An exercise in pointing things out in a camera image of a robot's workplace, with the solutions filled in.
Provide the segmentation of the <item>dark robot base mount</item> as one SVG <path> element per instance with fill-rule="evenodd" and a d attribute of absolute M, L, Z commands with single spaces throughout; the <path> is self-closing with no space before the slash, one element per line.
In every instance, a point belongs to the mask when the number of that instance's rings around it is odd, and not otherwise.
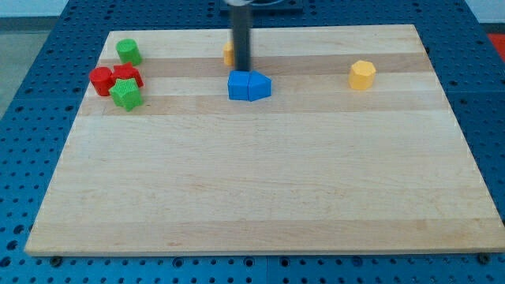
<path fill-rule="evenodd" d="M 305 1 L 303 0 L 255 0 L 251 1 L 249 6 L 248 16 L 253 18 L 255 16 L 272 16 L 276 13 L 302 13 L 304 10 Z M 228 17 L 231 8 L 224 0 L 216 1 L 216 9 L 223 17 Z"/>

